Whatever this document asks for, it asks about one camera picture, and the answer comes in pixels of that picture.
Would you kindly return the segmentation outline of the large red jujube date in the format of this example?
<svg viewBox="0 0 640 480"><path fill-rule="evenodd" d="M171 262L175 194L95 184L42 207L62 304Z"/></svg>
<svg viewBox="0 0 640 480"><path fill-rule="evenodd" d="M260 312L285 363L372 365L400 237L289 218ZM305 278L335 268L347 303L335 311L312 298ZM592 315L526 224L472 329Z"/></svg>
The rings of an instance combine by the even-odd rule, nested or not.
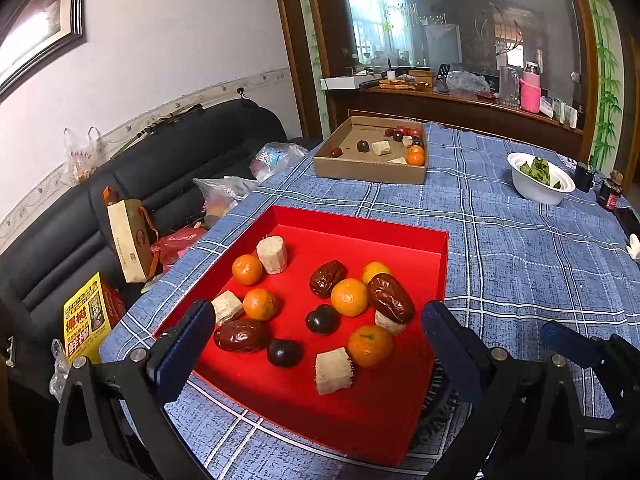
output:
<svg viewBox="0 0 640 480"><path fill-rule="evenodd" d="M393 275L375 274L367 284L367 293L370 304L395 323L407 324L416 314L411 297Z"/></svg>

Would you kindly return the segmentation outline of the small dark plum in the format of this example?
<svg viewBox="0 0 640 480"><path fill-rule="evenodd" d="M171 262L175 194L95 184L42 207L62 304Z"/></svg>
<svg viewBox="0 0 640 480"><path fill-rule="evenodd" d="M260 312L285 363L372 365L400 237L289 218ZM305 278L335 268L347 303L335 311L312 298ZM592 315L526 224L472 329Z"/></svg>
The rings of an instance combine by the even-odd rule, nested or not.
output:
<svg viewBox="0 0 640 480"><path fill-rule="evenodd" d="M320 304L309 312L305 318L305 324L311 333L318 335L329 335L340 326L341 315L328 304Z"/></svg>

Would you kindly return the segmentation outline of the clear plastic bag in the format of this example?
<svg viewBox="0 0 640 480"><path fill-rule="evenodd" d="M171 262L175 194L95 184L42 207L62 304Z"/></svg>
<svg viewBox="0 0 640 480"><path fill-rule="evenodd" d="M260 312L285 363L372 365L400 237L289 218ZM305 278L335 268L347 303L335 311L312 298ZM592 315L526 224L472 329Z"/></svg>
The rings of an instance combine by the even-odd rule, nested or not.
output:
<svg viewBox="0 0 640 480"><path fill-rule="evenodd" d="M258 182L280 174L308 154L308 150L295 143L269 142L250 162L250 172Z"/></svg>

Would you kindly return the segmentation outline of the white bowl with greens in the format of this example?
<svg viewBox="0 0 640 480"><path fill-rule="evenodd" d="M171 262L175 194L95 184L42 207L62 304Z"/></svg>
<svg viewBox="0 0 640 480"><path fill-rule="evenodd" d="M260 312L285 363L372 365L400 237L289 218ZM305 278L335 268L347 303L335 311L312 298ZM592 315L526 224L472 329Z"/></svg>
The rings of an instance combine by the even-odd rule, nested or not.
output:
<svg viewBox="0 0 640 480"><path fill-rule="evenodd" d="M543 157L514 152L508 163L514 188L528 200L556 206L576 190L573 179Z"/></svg>

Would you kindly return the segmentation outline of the wrinkled red date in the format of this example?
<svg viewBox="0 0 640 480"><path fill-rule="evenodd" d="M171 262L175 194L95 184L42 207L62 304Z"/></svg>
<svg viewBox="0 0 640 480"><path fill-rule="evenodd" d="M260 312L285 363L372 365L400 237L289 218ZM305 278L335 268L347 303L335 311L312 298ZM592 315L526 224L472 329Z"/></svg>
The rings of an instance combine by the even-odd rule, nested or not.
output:
<svg viewBox="0 0 640 480"><path fill-rule="evenodd" d="M314 270L309 280L310 290L319 298L331 296L333 287L346 278L346 266L341 261L331 260Z"/></svg>

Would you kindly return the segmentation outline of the white crumpled tissue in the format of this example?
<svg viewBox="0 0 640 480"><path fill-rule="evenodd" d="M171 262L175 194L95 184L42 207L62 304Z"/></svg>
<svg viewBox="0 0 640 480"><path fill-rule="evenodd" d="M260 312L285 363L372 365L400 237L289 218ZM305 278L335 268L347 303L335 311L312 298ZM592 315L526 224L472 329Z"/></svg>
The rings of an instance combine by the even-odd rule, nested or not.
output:
<svg viewBox="0 0 640 480"><path fill-rule="evenodd" d="M640 261L640 238L636 234L629 235L626 249L631 259L637 262Z"/></svg>

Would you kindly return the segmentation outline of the orange tangerine in box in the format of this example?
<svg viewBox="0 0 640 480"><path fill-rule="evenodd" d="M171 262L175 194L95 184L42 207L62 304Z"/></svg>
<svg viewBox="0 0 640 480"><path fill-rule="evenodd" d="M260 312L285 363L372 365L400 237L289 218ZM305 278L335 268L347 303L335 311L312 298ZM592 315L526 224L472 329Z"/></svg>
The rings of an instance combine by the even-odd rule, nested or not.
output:
<svg viewBox="0 0 640 480"><path fill-rule="evenodd" d="M424 166L426 161L424 151L410 151L406 159L410 166Z"/></svg>

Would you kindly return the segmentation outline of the dark glass jar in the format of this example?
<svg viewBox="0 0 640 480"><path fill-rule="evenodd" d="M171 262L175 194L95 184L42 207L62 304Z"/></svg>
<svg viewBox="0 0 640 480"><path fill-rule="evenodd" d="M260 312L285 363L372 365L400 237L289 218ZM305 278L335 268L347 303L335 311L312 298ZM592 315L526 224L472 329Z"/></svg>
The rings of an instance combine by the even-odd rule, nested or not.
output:
<svg viewBox="0 0 640 480"><path fill-rule="evenodd" d="M593 186L594 169L588 162L578 162L574 171L574 183L579 191L588 193Z"/></svg>

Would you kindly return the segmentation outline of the brown cardboard box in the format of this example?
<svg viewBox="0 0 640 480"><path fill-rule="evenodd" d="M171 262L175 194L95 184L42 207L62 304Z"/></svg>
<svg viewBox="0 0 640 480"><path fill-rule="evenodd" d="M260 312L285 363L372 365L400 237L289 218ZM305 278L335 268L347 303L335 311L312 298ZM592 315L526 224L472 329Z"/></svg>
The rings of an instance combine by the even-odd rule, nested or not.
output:
<svg viewBox="0 0 640 480"><path fill-rule="evenodd" d="M410 166L410 151L424 151L424 166ZM318 177L389 184L424 183L427 142L415 120L356 115L334 130L314 155Z"/></svg>

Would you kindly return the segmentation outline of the red plastic bag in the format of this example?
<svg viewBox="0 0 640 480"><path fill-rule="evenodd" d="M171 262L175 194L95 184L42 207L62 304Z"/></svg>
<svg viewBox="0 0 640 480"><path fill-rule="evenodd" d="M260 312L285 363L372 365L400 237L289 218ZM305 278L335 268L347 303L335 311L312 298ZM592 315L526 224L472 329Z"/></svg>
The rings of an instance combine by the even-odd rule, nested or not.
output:
<svg viewBox="0 0 640 480"><path fill-rule="evenodd" d="M161 237L151 245L151 271L168 272L179 258L205 233L201 226L186 226L175 233Z"/></svg>

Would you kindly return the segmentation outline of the beige paper gift bag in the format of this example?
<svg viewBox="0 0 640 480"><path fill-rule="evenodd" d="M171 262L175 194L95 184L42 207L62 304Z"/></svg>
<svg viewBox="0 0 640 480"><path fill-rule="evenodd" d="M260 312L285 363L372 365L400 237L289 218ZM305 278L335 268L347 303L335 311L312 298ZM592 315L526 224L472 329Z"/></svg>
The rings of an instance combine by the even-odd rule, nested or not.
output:
<svg viewBox="0 0 640 480"><path fill-rule="evenodd" d="M122 273L127 283L146 283L155 273L151 271L153 241L160 239L151 217L141 200L119 198L118 193L106 186L102 197Z"/></svg>

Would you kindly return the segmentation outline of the black leather sofa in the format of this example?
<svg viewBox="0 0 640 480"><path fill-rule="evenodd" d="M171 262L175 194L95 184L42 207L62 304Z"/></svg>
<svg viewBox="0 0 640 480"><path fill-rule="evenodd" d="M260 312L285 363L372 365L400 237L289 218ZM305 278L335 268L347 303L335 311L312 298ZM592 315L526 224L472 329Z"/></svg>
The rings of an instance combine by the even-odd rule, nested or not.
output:
<svg viewBox="0 0 640 480"><path fill-rule="evenodd" d="M68 338L77 349L96 329L64 313L67 301L99 278L133 304L160 267L154 243L202 218L205 197L195 182L249 178L269 142L288 142L269 108L244 98L197 105L162 120L43 211L1 254L10 384L47 396L52 340Z"/></svg>

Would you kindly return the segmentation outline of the white sugarcane cube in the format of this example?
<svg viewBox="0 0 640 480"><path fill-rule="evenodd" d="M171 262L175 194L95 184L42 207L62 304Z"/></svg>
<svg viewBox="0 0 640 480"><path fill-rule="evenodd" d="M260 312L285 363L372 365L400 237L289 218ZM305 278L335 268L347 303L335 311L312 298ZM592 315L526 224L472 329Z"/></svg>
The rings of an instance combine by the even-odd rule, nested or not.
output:
<svg viewBox="0 0 640 480"><path fill-rule="evenodd" d="M225 290L212 300L216 323L221 325L235 320L244 313L242 301L231 290Z"/></svg>

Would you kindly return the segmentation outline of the red plastic tray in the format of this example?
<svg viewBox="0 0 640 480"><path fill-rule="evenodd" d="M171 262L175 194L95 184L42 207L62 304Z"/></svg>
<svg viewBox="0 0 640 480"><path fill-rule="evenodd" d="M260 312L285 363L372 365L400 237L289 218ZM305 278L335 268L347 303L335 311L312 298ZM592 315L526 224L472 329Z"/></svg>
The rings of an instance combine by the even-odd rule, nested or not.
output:
<svg viewBox="0 0 640 480"><path fill-rule="evenodd" d="M232 294L194 370L259 416L349 456L405 458L431 379L420 325L445 295L444 231L269 207L165 315Z"/></svg>

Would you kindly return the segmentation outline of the framed wall picture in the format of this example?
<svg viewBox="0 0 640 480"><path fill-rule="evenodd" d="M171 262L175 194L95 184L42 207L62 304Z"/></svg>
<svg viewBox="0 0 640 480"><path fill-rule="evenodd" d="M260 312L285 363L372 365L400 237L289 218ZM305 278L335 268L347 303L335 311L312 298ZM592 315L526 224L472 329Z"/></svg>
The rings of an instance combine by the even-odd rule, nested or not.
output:
<svg viewBox="0 0 640 480"><path fill-rule="evenodd" d="M86 40L84 0L26 0L1 29L1 97Z"/></svg>

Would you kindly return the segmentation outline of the wooden sideboard counter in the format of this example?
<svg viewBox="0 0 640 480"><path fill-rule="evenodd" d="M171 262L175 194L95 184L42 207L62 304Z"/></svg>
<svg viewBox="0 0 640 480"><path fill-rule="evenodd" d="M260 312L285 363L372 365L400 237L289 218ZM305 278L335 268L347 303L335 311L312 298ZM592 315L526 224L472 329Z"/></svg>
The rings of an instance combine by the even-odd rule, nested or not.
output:
<svg viewBox="0 0 640 480"><path fill-rule="evenodd" d="M592 139L544 116L454 93L370 88L329 91L326 98L333 128L356 114L407 117L502 136L581 160L588 157Z"/></svg>

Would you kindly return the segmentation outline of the blue plaid tablecloth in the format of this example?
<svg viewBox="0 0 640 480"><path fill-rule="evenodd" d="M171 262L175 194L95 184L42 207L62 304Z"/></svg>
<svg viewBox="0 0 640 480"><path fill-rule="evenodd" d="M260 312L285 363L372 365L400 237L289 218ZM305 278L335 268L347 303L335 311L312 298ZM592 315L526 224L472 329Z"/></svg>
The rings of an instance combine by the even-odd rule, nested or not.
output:
<svg viewBox="0 0 640 480"><path fill-rule="evenodd" d="M616 218L590 193L558 206L518 195L506 158L517 143L431 122L426 179L392 185L316 176L302 159L258 185L222 218L106 337L117 361L151 335L267 207L299 207L413 224L449 235L446 305L485 344L528 360L542 355L539 330L563 321L585 336L639 340L639 268ZM186 443L221 479L420 479L469 415L447 401L439 419L397 468L384 469L320 448L265 422L191 378L168 412Z"/></svg>

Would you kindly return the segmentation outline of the red label sauce jar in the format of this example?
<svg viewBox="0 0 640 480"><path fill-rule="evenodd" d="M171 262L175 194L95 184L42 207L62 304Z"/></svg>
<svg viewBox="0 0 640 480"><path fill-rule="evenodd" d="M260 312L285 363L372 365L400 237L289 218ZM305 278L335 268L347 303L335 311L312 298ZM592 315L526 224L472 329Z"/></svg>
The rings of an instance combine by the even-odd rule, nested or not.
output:
<svg viewBox="0 0 640 480"><path fill-rule="evenodd" d="M623 194L623 178L624 176L618 170L613 169L601 183L597 202L607 211L613 212L617 207L618 200Z"/></svg>

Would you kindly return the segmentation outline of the small white sugarcane piece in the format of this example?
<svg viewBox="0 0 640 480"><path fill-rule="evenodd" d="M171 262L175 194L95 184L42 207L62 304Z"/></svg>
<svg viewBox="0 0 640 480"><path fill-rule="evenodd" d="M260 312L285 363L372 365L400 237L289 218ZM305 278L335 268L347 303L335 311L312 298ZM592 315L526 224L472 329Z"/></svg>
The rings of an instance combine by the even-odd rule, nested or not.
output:
<svg viewBox="0 0 640 480"><path fill-rule="evenodd" d="M383 330L386 330L386 332L389 332L392 336L399 335L407 328L406 324L397 323L391 320L381 311L375 311L374 322L376 326L381 327Z"/></svg>

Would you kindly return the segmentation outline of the dark round plum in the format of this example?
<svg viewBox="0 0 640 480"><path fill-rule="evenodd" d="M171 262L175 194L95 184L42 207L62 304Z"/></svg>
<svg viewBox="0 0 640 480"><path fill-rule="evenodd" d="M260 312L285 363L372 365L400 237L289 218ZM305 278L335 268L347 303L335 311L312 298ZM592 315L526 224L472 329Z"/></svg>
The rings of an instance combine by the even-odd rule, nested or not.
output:
<svg viewBox="0 0 640 480"><path fill-rule="evenodd" d="M293 367L298 364L302 355L302 346L291 339L273 339L267 348L267 359L276 367Z"/></svg>

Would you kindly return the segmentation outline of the white sugarcane chunk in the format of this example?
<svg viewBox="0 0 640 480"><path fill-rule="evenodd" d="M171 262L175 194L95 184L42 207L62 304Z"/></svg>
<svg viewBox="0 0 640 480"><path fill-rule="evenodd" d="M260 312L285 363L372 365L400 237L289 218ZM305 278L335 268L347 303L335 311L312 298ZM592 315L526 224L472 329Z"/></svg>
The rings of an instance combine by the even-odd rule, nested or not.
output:
<svg viewBox="0 0 640 480"><path fill-rule="evenodd" d="M256 255L270 275L279 274L288 266L288 252L279 235L263 238L256 246Z"/></svg>

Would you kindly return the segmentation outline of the yellow red carton box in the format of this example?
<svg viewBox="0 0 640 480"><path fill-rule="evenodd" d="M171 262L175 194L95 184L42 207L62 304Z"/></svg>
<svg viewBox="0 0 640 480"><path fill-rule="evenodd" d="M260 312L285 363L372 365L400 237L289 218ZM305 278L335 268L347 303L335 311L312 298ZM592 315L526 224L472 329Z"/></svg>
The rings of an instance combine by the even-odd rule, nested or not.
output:
<svg viewBox="0 0 640 480"><path fill-rule="evenodd" d="M99 348L125 314L122 295L96 273L63 306L67 364L78 356L101 362Z"/></svg>

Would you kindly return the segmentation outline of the orange tangerine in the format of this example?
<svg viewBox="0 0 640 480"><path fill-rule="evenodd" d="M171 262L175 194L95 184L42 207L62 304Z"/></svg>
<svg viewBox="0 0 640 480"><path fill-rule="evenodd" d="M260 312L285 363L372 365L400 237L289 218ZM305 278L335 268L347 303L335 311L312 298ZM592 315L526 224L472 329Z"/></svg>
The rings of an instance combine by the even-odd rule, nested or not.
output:
<svg viewBox="0 0 640 480"><path fill-rule="evenodd" d="M350 318L363 314L369 304L367 286L354 278L339 281L332 288L330 299L339 314Z"/></svg>
<svg viewBox="0 0 640 480"><path fill-rule="evenodd" d="M424 151L410 151L406 159L410 166L424 166L426 161Z"/></svg>
<svg viewBox="0 0 640 480"><path fill-rule="evenodd" d="M375 366L392 353L393 337L380 326L363 325L350 334L346 349L357 365Z"/></svg>
<svg viewBox="0 0 640 480"><path fill-rule="evenodd" d="M392 270L390 270L390 268L386 266L385 263L382 263L381 261L371 261L364 266L361 274L361 281L363 282L363 284L367 285L370 283L372 278L375 277L375 275L381 273L390 275L393 274Z"/></svg>
<svg viewBox="0 0 640 480"><path fill-rule="evenodd" d="M258 283L263 273L264 267L255 255L239 256L232 263L233 277L244 286L252 286Z"/></svg>
<svg viewBox="0 0 640 480"><path fill-rule="evenodd" d="M277 299L264 288L249 290L242 301L245 314L252 320L269 321L277 314Z"/></svg>

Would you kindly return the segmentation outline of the pink thermos jug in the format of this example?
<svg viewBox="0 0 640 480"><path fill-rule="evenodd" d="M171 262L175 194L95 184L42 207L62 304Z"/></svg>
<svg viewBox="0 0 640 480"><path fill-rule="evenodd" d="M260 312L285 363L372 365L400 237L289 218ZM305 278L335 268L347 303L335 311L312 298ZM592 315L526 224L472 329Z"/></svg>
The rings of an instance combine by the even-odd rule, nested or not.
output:
<svg viewBox="0 0 640 480"><path fill-rule="evenodd" d="M525 64L521 79L521 109L538 114L541 97L540 69L537 63Z"/></svg>

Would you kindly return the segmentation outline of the beige sugarcane chunk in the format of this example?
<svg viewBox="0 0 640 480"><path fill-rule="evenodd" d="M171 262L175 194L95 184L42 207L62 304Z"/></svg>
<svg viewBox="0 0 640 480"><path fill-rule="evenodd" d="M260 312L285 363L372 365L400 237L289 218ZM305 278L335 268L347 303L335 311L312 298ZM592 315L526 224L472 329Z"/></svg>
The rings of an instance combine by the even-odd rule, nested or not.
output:
<svg viewBox="0 0 640 480"><path fill-rule="evenodd" d="M354 364L345 347L319 353L314 361L316 389L320 396L352 386Z"/></svg>

